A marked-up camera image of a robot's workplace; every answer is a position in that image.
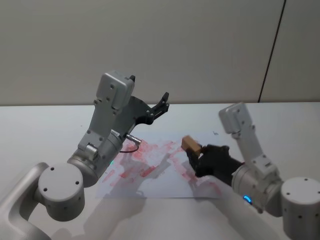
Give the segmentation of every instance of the white table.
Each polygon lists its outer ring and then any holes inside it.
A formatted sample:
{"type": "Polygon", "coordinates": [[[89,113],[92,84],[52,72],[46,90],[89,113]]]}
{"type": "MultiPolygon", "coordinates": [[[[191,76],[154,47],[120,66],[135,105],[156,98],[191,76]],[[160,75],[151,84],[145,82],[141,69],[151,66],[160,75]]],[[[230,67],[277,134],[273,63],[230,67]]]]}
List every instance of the white table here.
{"type": "MultiPolygon", "coordinates": [[[[235,140],[223,131],[218,111],[228,104],[171,105],[152,126],[136,130],[215,131],[241,160],[235,140]]],[[[248,104],[264,152],[283,179],[320,181],[320,103],[248,104]]],[[[0,107],[0,191],[26,165],[65,162],[87,129],[93,106],[0,107]]],[[[53,240],[287,240],[282,220],[257,214],[235,194],[225,199],[97,199],[85,190],[85,208],[70,222],[51,219],[43,206],[30,221],[53,240]]]]}

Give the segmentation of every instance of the small wooden block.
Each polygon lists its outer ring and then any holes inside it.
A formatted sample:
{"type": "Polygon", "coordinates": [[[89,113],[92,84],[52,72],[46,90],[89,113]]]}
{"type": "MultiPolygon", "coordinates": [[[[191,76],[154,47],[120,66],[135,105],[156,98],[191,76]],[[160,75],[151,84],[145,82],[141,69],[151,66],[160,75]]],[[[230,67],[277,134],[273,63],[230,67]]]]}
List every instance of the small wooden block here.
{"type": "Polygon", "coordinates": [[[201,154],[201,146],[189,135],[182,138],[181,147],[184,151],[191,149],[198,157],[201,154]]]}

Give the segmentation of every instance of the wall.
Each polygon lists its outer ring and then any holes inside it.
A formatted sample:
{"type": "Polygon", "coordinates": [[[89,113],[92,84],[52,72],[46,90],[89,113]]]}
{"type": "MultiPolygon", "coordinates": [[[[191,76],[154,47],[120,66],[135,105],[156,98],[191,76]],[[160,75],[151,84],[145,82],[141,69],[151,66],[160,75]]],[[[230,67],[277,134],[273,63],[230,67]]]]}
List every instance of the wall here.
{"type": "Polygon", "coordinates": [[[286,2],[261,101],[320,101],[319,23],[320,1],[286,2]]]}
{"type": "Polygon", "coordinates": [[[0,2],[0,105],[91,104],[102,73],[148,103],[256,102],[278,0],[0,2]]]}

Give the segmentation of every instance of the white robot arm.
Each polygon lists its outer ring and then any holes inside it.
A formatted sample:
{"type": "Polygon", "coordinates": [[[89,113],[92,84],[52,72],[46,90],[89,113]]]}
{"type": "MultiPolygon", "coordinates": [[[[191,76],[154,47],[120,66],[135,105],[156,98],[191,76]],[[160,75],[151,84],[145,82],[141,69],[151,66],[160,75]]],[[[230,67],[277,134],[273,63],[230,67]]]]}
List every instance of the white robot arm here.
{"type": "Polygon", "coordinates": [[[130,135],[131,131],[138,124],[151,125],[166,113],[169,94],[151,108],[131,96],[134,84],[133,75],[125,77],[117,71],[102,75],[90,126],[67,163],[37,164],[0,200],[1,239],[50,240],[28,222],[37,204],[44,205],[57,221],[76,218],[85,206],[84,188],[97,183],[125,139],[139,147],[141,141],[130,135]]]}
{"type": "Polygon", "coordinates": [[[182,140],[182,148],[195,175],[215,176],[259,213],[266,211],[282,217],[284,232],[292,240],[319,240],[320,183],[308,177],[281,180],[278,168],[259,144],[244,103],[221,110],[219,117],[224,130],[237,141],[244,163],[230,157],[227,146],[207,145],[198,150],[199,145],[190,140],[188,143],[186,138],[182,140]]]}
{"type": "Polygon", "coordinates": [[[232,178],[232,189],[260,213],[283,219],[292,240],[320,239],[320,183],[308,177],[282,182],[277,167],[263,153],[244,103],[219,112],[225,131],[236,139],[245,164],[232,178]]]}

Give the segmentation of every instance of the blue light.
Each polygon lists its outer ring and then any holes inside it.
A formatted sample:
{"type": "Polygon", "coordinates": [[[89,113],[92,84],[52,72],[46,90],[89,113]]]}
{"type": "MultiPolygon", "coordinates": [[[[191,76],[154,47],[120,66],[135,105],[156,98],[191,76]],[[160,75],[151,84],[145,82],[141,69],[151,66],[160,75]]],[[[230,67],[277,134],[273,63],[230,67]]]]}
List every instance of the blue light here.
{"type": "Polygon", "coordinates": [[[248,195],[244,195],[243,196],[243,199],[248,202],[249,204],[252,204],[252,200],[251,200],[251,197],[249,197],[248,195]]]}

